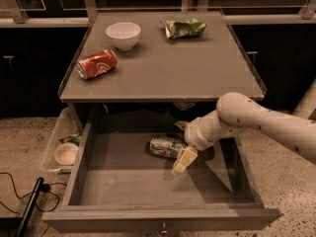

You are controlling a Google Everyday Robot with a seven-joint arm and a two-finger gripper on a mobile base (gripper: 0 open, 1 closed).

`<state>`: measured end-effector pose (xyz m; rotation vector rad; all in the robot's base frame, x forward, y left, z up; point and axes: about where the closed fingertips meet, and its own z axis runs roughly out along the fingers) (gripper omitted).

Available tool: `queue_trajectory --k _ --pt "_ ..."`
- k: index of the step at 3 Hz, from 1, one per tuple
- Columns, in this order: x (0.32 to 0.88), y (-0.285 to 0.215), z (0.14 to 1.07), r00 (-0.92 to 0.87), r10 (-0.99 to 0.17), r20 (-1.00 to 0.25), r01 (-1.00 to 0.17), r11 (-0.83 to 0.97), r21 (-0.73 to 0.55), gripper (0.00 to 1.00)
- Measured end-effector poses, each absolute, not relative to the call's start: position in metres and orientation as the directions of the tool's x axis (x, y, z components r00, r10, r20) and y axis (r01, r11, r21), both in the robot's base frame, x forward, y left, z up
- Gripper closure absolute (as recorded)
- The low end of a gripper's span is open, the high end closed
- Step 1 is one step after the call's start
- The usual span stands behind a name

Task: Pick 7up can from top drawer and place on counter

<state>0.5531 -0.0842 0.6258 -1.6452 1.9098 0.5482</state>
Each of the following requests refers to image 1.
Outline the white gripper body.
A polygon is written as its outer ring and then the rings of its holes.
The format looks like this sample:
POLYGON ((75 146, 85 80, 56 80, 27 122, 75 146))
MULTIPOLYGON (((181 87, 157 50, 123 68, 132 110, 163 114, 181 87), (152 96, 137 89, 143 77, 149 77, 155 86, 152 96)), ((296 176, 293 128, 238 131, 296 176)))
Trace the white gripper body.
POLYGON ((198 151, 212 146, 220 136, 218 117, 195 118, 189 122, 185 130, 185 141, 198 151))

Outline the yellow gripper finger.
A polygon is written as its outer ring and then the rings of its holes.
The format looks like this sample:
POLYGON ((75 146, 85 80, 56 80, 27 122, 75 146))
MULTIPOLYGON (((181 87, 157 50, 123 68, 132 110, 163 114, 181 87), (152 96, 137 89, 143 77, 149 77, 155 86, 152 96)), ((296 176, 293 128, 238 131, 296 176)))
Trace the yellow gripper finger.
POLYGON ((191 147, 187 146, 183 149, 177 156, 172 169, 174 175, 180 175, 185 172, 185 170, 197 159, 198 151, 191 147))
POLYGON ((178 120, 175 122, 175 126, 181 131, 185 131, 189 123, 185 120, 178 120))

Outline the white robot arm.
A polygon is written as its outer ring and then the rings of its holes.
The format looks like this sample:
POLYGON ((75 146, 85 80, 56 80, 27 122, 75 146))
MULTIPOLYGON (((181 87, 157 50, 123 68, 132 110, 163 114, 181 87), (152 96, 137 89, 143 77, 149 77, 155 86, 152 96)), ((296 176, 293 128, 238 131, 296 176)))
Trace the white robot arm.
POLYGON ((249 97, 230 92, 222 95, 211 113, 185 124, 187 147, 177 156, 173 173, 179 175, 197 159, 198 152, 243 128, 255 129, 304 159, 316 160, 316 123, 266 109, 249 97))

